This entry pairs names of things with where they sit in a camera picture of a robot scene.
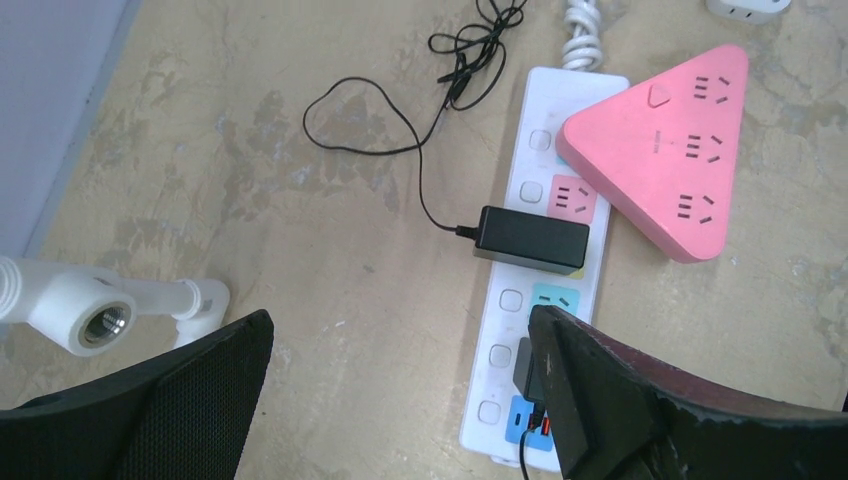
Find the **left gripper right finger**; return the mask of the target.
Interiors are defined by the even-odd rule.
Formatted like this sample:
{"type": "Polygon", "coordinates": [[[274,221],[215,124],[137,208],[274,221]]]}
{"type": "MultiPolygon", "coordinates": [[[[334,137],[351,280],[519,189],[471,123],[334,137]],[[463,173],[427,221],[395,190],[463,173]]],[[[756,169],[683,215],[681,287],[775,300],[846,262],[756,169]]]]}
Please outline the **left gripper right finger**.
{"type": "Polygon", "coordinates": [[[529,316],[566,479],[843,479],[847,416],[735,390],[553,305],[529,316]]]}

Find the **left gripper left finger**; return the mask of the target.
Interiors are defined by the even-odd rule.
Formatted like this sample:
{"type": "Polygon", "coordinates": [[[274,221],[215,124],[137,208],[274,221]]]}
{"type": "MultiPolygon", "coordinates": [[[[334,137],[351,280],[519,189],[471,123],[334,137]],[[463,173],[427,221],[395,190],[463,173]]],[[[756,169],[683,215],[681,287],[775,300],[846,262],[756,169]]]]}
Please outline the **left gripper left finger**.
{"type": "Polygon", "coordinates": [[[274,324],[257,310],[175,350],[1,413],[4,479],[232,479],[274,324]]]}

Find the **black power adapter with switch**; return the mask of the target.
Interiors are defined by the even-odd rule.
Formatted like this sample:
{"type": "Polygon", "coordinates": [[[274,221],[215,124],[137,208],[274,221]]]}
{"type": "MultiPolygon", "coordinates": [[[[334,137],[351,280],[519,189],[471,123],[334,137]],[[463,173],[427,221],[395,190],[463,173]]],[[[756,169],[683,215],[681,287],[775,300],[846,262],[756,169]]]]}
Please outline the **black power adapter with switch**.
{"type": "Polygon", "coordinates": [[[526,463],[528,439],[532,435],[539,437],[550,435],[550,420],[547,417],[541,377],[537,373],[531,341],[524,337],[519,341],[513,383],[520,393],[521,400],[510,428],[520,432],[518,440],[519,468],[524,480],[529,479],[526,463]]]}

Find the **white multicolour power strip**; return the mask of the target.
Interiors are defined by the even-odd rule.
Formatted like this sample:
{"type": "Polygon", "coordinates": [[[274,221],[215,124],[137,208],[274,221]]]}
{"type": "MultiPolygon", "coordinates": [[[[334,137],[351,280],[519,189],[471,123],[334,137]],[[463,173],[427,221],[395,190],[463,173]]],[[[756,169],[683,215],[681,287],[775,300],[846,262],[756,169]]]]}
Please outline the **white multicolour power strip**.
{"type": "Polygon", "coordinates": [[[583,267],[568,276],[491,266],[459,443],[496,463],[559,469],[552,435],[526,431],[533,406],[513,382],[515,364],[534,305],[557,305],[592,321],[611,206],[558,155],[555,140],[571,115],[629,86],[626,77],[612,74],[550,67],[528,74],[503,204],[586,224],[590,234],[583,267]]]}

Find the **white PVC pipe frame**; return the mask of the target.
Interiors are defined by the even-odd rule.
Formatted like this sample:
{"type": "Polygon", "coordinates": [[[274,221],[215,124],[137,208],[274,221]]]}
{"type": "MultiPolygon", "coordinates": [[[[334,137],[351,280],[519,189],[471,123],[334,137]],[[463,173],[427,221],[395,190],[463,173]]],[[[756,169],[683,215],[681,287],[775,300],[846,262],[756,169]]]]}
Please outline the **white PVC pipe frame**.
{"type": "Polygon", "coordinates": [[[91,265],[1,258],[1,323],[27,324],[78,357],[114,348],[140,316],[172,317],[173,347],[183,347],[218,330],[229,302],[229,288],[214,279],[130,279],[91,265]]]}

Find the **pink triangular power socket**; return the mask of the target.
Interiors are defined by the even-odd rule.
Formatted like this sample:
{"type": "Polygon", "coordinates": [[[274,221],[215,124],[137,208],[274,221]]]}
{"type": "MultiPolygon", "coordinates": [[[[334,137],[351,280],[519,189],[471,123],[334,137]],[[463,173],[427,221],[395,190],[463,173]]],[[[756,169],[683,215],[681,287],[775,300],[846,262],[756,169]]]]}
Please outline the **pink triangular power socket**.
{"type": "Polygon", "coordinates": [[[672,260],[718,257],[729,230],[749,59],[725,44],[569,116],[566,163],[672,260]]]}

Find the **white square plug adapter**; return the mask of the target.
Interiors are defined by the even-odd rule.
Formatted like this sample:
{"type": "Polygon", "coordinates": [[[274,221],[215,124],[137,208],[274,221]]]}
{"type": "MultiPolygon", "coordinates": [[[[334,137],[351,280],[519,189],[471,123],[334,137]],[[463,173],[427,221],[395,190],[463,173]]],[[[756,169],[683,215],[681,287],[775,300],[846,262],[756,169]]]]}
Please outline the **white square plug adapter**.
{"type": "Polygon", "coordinates": [[[791,5],[791,0],[706,0],[712,14],[753,25],[778,18],[791,5]]]}

